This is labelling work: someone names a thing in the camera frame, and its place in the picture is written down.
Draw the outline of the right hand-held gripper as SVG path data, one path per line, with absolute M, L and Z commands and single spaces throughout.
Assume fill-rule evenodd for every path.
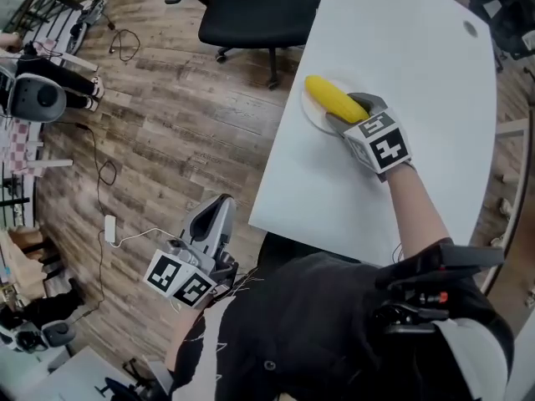
M 368 118 L 358 124 L 348 123 L 327 113 L 325 118 L 337 136 L 344 138 L 356 160 L 380 179 L 400 164 L 410 164 L 411 149 L 405 130 L 395 111 L 377 95 L 350 93 L 356 103 L 355 118 Z

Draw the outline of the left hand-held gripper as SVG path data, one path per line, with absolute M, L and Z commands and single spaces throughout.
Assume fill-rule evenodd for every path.
M 224 251 L 235 212 L 236 203 L 229 195 L 198 205 L 183 222 L 183 241 L 171 239 L 155 252 L 143 282 L 163 297 L 190 308 L 199 307 L 207 297 L 227 293 L 238 271 L 238 263 Z M 204 246 L 204 252 L 192 245 Z

